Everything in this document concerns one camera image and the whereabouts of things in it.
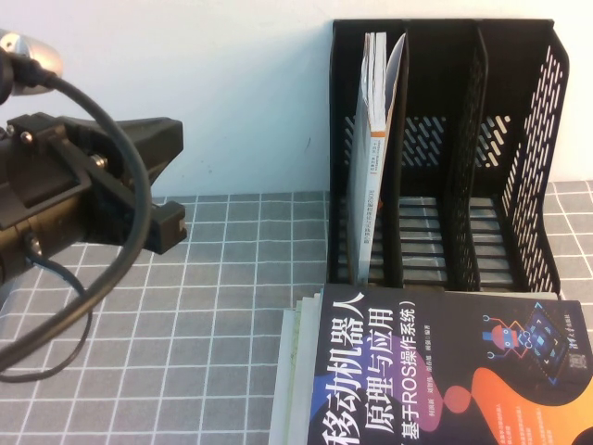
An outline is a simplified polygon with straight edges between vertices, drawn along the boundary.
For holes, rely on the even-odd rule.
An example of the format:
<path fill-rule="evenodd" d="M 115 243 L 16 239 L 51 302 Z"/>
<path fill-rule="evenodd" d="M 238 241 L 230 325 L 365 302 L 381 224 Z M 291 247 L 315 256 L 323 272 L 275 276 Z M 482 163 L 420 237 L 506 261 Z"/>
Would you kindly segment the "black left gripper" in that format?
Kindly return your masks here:
<path fill-rule="evenodd" d="M 24 115 L 1 142 L 1 282 L 78 241 L 119 246 L 132 228 L 133 181 L 107 133 L 92 121 Z M 183 123 L 170 118 L 118 121 L 153 184 L 183 152 Z M 187 237 L 186 208 L 154 205 L 148 250 L 164 254 Z"/>

